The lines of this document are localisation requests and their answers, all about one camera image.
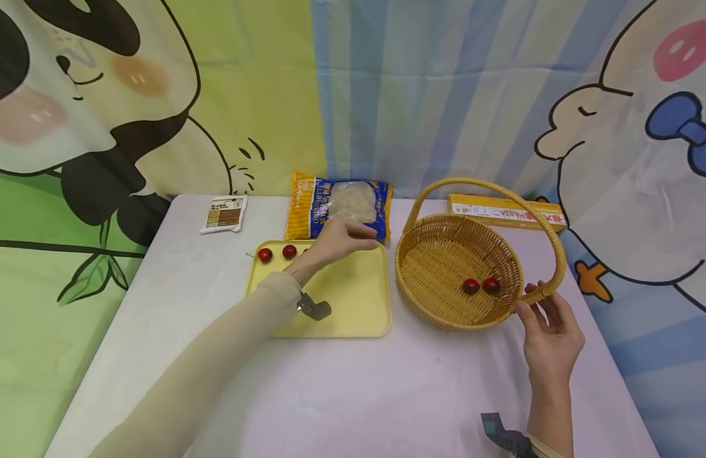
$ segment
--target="blue striped backdrop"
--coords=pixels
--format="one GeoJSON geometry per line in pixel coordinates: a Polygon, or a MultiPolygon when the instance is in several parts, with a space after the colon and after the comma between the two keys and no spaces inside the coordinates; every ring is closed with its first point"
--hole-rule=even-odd
{"type": "MultiPolygon", "coordinates": [[[[398,197],[477,177],[555,202],[555,163],[534,142],[648,3],[311,0],[328,175],[385,180],[398,197]]],[[[572,265],[594,261],[562,240],[572,265]]],[[[706,314],[671,286],[603,280],[614,303],[588,303],[658,450],[705,457],[706,314]]]]}

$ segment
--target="white table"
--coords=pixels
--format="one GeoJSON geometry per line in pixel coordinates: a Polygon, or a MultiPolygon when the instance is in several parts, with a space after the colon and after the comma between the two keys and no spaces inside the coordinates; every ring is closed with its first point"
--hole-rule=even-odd
{"type": "MultiPolygon", "coordinates": [[[[239,233],[199,235],[209,196],[180,196],[68,409],[47,458],[83,458],[204,327],[240,300],[253,253],[284,232],[285,197],[251,197],[239,233]]],[[[393,254],[411,200],[391,207],[391,331],[372,339],[270,339],[229,385],[188,457],[499,457],[480,413],[524,430],[530,402],[517,317],[471,334],[420,322],[396,290],[393,254]]],[[[422,215],[445,211],[427,201],[422,215]]],[[[537,231],[497,228],[526,281],[554,256],[537,231]]],[[[586,336],[571,380],[578,457],[657,457],[571,274],[560,293],[586,336]]]]}

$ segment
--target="woven basket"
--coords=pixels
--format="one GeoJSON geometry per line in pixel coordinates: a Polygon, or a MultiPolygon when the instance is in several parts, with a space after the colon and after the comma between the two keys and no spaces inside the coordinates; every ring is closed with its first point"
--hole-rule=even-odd
{"type": "Polygon", "coordinates": [[[417,197],[396,247],[396,283],[406,303],[427,322],[447,331],[472,331],[501,323],[514,312],[517,300],[528,304],[554,293],[564,278],[564,248],[546,218],[516,193],[480,179],[448,178],[430,184],[417,197]],[[465,215],[439,214],[419,218],[424,199],[446,184],[476,184],[520,204],[544,228],[554,247],[556,269],[551,280],[522,295],[523,273],[503,237],[465,215]],[[465,279],[494,277],[497,294],[480,290],[466,295],[465,279]]]}

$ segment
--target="blue bow tie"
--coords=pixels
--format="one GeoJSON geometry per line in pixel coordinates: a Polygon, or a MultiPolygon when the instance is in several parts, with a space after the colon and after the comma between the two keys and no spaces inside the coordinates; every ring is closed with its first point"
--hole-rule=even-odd
{"type": "Polygon", "coordinates": [[[706,177],[706,124],[702,122],[702,103],[691,92],[676,92],[653,108],[646,121],[652,139],[682,139],[689,142],[689,165],[706,177]]]}

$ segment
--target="yellow plastic tray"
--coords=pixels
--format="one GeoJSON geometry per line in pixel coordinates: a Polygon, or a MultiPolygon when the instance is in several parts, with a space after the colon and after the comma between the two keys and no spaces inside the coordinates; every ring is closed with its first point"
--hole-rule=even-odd
{"type": "MultiPolygon", "coordinates": [[[[314,240],[268,240],[258,246],[267,247],[274,257],[262,264],[256,257],[251,265],[246,295],[271,272],[284,270],[291,264],[282,256],[282,248],[291,244],[300,255],[314,240]]],[[[316,302],[327,300],[333,313],[315,321],[299,313],[274,337],[380,337],[391,327],[389,280],[386,250],[358,251],[344,260],[325,267],[305,288],[316,302]]]]}

